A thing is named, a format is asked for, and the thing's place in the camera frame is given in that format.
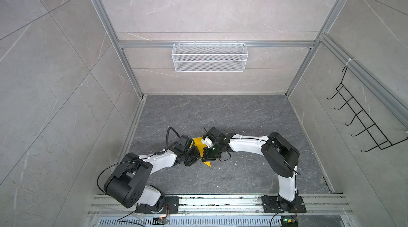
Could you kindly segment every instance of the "vertical metal post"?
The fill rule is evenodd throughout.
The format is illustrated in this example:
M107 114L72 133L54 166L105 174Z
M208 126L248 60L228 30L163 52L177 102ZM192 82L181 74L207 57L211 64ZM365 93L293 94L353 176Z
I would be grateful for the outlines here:
M98 13L98 16L105 28L105 31L109 39L112 41L112 45L115 48L115 51L118 54L123 67L125 68L125 71L130 79L130 82L132 83L133 88L135 89L137 96L141 99L143 97L142 90L140 89L139 83L136 80L135 74L132 71L132 67L129 64L128 59L126 58L124 52L119 46L119 43L118 43L119 40L116 37L115 31L109 20L108 14L106 13L105 8L103 7L102 1L101 0L91 0L91 1L95 7L96 13Z
M339 13L343 9L346 2L347 0L336 0L336 2L334 3L333 8L329 12L329 15L327 16L326 20L323 23L322 28L320 28L320 31L317 34L316 39L314 40L315 41L314 47L311 48L309 52L306 54L305 58L302 61L302 64L300 64L299 69L297 70L295 76L293 77L292 82L290 83L288 89L286 90L285 94L287 97L289 97L292 94L300 78L303 76L303 73L305 72L307 66L312 60L315 52L317 51L320 44L322 43L320 38L322 37L323 34L327 34L327 32L330 30L331 26L334 24L334 21L336 20L337 16L339 16Z

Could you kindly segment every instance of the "slotted metal panel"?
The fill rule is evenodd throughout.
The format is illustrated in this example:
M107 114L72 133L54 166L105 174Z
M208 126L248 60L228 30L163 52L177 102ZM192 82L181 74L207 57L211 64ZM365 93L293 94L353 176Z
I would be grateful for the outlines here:
M174 44L176 72L244 71L248 50L243 43Z
M140 226L128 222L117 222L118 217L101 217L97 227L120 227L120 226ZM171 216L166 227L216 227L216 226L237 226L237 227L263 227L269 226L272 216ZM142 224L145 227L162 226L153 216L147 216L144 221L135 217L126 217L123 220ZM280 226L281 217L275 216L272 226Z

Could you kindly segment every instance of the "black mounting plate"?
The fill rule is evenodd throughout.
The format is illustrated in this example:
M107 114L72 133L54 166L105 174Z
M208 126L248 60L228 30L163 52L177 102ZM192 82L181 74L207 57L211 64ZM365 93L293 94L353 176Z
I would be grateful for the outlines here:
M176 196L166 196L164 198L164 204L167 203L167 205L169 205L170 214L177 214L178 206L179 206L179 199L180 197L176 197ZM136 209L135 213L151 214L152 212L150 211L148 205L142 204ZM166 213L166 206L164 206L161 212L159 212L158 214L161 214L161 213L163 214Z
M265 213L278 213L282 212L278 208L278 202L277 202L278 196L267 196L264 195L262 196L262 202L263 202L263 211ZM303 202L303 198L301 196L298 196L295 201L295 207L297 207L298 213L306 213L306 207ZM291 209L288 210L289 213L296 213L296 209Z

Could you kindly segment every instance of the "robotic arm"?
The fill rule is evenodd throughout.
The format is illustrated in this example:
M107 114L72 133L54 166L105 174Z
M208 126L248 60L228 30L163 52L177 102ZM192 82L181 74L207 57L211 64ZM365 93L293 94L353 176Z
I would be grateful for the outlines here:
M239 134L225 135L211 128L203 137L204 154L202 161L215 161L224 152L250 152L264 155L273 171L278 174L278 207L293 209L298 197L296 188L296 169L299 151L279 133L269 136L250 137ZM153 186L147 186L151 173L184 162L191 166L200 159L200 152L192 138L182 135L179 141L168 148L150 156L128 153L108 178L104 185L106 193L126 208L136 203L146 204L152 212L160 212L165 194Z

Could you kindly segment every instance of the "zip tie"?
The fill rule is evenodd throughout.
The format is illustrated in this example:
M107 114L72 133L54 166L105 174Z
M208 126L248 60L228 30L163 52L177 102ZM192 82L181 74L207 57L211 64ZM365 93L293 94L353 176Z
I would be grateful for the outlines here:
M346 66L351 60L357 60L357 59L349 58L348 61L346 62Z

